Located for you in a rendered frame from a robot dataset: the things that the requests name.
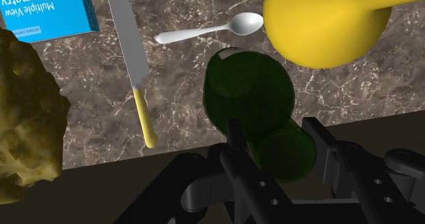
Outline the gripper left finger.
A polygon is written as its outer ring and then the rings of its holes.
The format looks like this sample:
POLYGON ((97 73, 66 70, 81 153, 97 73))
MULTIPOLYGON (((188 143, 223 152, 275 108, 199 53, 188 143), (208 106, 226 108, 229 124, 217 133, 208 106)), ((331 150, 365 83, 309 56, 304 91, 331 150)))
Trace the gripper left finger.
POLYGON ((157 175, 114 224, 198 224, 223 203, 232 224, 283 224, 294 205, 247 153, 240 121, 227 122, 227 141, 206 157, 182 153, 157 175))

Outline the blue book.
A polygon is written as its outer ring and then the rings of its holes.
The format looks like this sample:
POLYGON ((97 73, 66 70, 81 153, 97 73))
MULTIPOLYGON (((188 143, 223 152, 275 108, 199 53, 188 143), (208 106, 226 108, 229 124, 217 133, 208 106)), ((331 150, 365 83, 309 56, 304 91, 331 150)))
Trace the blue book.
POLYGON ((5 28, 27 43, 99 31, 92 0, 0 0, 0 12, 5 28))

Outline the olive yellow lumpy object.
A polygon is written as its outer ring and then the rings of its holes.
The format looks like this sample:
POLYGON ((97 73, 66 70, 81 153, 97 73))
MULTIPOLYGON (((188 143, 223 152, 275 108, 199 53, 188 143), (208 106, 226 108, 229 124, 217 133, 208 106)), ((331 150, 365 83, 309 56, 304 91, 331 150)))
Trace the olive yellow lumpy object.
POLYGON ((69 109, 32 45, 0 27, 0 205, 60 176, 69 109))

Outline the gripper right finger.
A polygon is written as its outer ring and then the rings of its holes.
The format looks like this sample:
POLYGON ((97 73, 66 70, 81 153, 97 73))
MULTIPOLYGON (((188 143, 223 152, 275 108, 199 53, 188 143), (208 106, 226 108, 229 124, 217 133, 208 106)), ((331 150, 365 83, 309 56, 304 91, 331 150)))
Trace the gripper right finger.
POLYGON ((337 140, 316 118, 302 128, 317 149, 315 171, 331 185, 336 199, 355 197, 368 224, 425 224, 425 213, 411 205, 417 180, 425 180, 425 156, 405 148, 370 154, 355 142, 337 140))

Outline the yellow handled bread knife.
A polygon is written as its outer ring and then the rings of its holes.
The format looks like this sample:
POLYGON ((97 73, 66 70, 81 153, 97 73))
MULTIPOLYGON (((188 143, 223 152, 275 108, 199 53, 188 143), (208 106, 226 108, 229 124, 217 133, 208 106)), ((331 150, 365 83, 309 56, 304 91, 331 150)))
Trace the yellow handled bread knife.
POLYGON ((131 82, 144 141, 148 148, 154 148, 158 137, 153 129, 142 89, 142 79, 150 74, 150 67, 148 66, 132 6, 129 0, 108 0, 108 2, 131 82))

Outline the yellow rounded vessel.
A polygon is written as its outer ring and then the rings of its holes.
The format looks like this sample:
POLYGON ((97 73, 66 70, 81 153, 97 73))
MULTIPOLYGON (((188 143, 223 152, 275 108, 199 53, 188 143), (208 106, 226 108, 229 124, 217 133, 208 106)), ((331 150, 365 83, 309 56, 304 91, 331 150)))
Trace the yellow rounded vessel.
POLYGON ((327 69, 364 55, 380 38, 392 7, 418 0, 264 0, 266 35, 284 58, 327 69))

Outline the dark green glass bottle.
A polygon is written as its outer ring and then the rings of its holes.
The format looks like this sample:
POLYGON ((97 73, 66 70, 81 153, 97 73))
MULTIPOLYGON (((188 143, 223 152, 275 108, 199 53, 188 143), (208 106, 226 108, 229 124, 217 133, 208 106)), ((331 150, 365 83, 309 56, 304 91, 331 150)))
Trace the dark green glass bottle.
POLYGON ((209 121, 227 134, 227 120, 241 122, 258 167, 278 182, 295 182, 315 165, 312 137, 292 119, 293 83, 274 58, 244 48, 223 48, 206 67, 203 105, 209 121))

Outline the silver spoon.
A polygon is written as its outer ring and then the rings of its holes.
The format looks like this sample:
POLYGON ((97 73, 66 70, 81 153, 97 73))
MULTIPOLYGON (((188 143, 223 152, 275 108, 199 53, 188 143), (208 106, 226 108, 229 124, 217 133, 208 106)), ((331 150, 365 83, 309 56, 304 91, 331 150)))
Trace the silver spoon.
POLYGON ((243 12, 235 15, 227 24, 208 27, 203 29, 185 29, 180 31, 168 31, 155 36, 155 41, 160 44, 170 44, 183 41, 206 33, 228 30, 240 36, 252 34, 264 24, 264 18, 253 12, 243 12))

